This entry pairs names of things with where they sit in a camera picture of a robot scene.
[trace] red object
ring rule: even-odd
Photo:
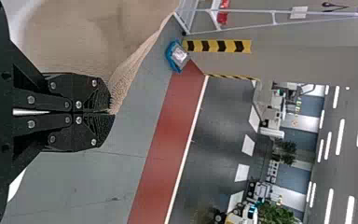
[[[230,0],[223,0],[220,5],[220,9],[227,9],[229,7]],[[228,12],[218,12],[217,13],[217,22],[222,25],[227,25]]]
[[[192,61],[181,75],[172,75],[126,223],[164,223],[204,80]]]

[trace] hazard stripe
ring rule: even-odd
[[[255,80],[255,81],[260,81],[260,79],[256,78],[256,77],[249,77],[249,76],[230,76],[230,75],[218,75],[218,74],[209,74],[209,73],[205,73],[205,76],[209,76],[209,77],[220,77],[220,78],[232,78],[232,79],[240,79],[240,80]]]
[[[252,53],[251,40],[185,40],[183,48],[189,52]]]

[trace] gray floor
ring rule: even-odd
[[[181,33],[171,19],[145,58],[101,148],[42,153],[33,161],[7,206],[4,224],[127,223],[172,74],[164,51]]]
[[[209,211],[227,211],[248,180],[265,179],[272,142],[248,121],[254,92],[250,81],[210,77],[170,224],[211,223]],[[241,151],[246,134],[255,141],[252,157]],[[247,181],[235,182],[239,164],[250,166]]]
[[[323,223],[329,189],[334,190],[330,223],[345,223],[348,197],[354,196],[355,210],[353,224],[358,224],[358,90],[346,91],[341,87],[337,108],[333,109],[334,88],[326,96],[324,103],[324,126],[319,133],[317,150],[320,140],[324,139],[322,161],[316,162],[311,181],[317,184],[314,205],[307,204],[304,223]],[[342,147],[340,155],[336,155],[338,127],[341,119],[345,119]],[[332,132],[329,157],[324,159],[326,136]]]

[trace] white railing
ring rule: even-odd
[[[235,12],[235,13],[258,13],[258,14],[270,14],[271,22],[257,25],[248,25],[248,26],[240,26],[240,27],[231,27],[231,28],[219,28],[212,31],[202,31],[202,32],[191,32],[191,25],[188,26],[184,24],[183,20],[180,20],[181,12],[206,12],[208,14],[213,14],[213,12]],[[319,19],[319,20],[307,20],[307,21],[285,21],[278,22],[276,15],[277,14],[306,14],[306,15],[321,15],[321,16],[336,16],[335,18],[329,19]],[[250,28],[260,28],[260,27],[268,27],[268,26],[278,26],[278,25],[288,25],[288,24],[302,24],[302,23],[311,23],[311,22],[321,22],[321,21],[341,21],[348,19],[357,19],[358,18],[358,7],[355,12],[318,12],[318,11],[292,11],[292,10],[256,10],[256,9],[219,9],[219,8],[206,8],[206,9],[189,9],[189,8],[177,8],[175,13],[176,19],[184,28],[187,35],[200,35],[200,34],[208,34],[208,33],[216,33],[216,32],[225,32],[225,31],[233,31],[233,30],[244,30]]]

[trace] bolt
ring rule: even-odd
[[[81,102],[80,101],[76,101],[76,108],[77,109],[80,109],[82,106]]]
[[[52,136],[50,137],[50,139],[49,139],[49,142],[50,142],[50,143],[55,143],[55,140],[56,140],[55,136],[52,135]]]
[[[35,126],[34,120],[28,120],[28,128],[33,129]]]
[[[81,117],[77,117],[76,118],[76,124],[81,124],[82,122],[82,118]]]
[[[33,104],[34,104],[34,97],[33,97],[33,96],[28,96],[28,97],[27,97],[27,100],[28,100],[28,104],[29,104],[29,105],[33,105]]]
[[[57,88],[57,84],[55,84],[55,82],[51,82],[50,87],[52,90],[55,90]]]

